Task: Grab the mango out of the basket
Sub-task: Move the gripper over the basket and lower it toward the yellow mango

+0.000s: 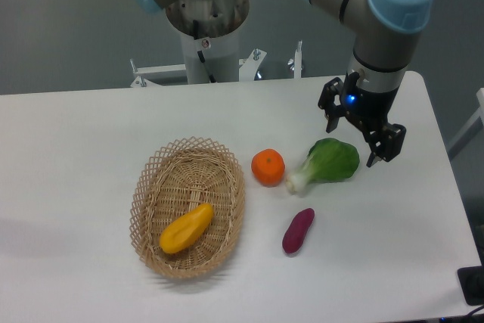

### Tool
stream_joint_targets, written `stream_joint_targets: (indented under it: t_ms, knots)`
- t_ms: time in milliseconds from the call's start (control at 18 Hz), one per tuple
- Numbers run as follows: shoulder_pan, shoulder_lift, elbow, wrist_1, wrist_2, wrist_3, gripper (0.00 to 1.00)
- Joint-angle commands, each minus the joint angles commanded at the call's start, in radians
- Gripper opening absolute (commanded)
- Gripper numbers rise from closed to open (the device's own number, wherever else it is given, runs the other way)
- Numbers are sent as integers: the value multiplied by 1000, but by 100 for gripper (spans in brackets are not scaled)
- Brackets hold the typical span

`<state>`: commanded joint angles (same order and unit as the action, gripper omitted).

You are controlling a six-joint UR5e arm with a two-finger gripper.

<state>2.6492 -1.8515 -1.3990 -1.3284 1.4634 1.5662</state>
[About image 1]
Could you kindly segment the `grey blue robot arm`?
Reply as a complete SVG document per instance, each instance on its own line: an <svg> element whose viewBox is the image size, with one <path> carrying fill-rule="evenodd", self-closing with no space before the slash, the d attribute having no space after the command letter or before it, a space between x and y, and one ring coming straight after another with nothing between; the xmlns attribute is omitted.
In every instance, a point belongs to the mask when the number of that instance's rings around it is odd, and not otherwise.
<svg viewBox="0 0 484 323"><path fill-rule="evenodd" d="M406 129L388 114L433 0L305 0L355 33L343 79L327 82L318 106L326 130L347 119L364 136L368 165L391 161L401 152ZM249 0L136 0L148 13L164 11L182 40L189 83L234 82L242 78L238 31Z"/></svg>

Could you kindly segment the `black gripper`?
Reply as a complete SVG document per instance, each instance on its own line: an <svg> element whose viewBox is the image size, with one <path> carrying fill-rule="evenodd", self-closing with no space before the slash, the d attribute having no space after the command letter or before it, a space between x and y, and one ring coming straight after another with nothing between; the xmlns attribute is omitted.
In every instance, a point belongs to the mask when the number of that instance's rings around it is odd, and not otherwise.
<svg viewBox="0 0 484 323"><path fill-rule="evenodd" d="M339 77L327 82L318 99L318 107L324 111L326 130L333 131L339 120L346 118L364 135L371 152L366 167L378 161L389 162L397 157L406 136L406 128L388 123L388 113L399 88L391 92L370 92L357 86L359 73L347 73L344 82ZM343 93L343 104L336 98Z"/></svg>

